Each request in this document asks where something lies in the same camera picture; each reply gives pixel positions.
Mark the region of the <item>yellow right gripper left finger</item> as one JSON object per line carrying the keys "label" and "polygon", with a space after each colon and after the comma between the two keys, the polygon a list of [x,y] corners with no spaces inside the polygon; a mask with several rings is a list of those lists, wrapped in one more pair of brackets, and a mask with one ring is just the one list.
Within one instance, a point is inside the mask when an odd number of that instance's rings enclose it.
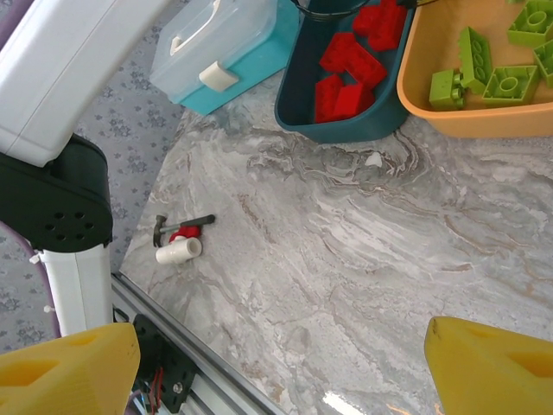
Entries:
{"label": "yellow right gripper left finger", "polygon": [[123,414],[139,363],[128,322],[2,354],[1,413]]}

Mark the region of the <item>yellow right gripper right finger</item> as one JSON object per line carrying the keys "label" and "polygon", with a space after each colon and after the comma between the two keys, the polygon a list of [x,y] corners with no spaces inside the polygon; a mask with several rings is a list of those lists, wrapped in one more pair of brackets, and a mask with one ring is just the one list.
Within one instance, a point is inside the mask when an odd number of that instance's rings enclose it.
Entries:
{"label": "yellow right gripper right finger", "polygon": [[552,413],[551,342],[438,316],[424,354],[446,414]]}

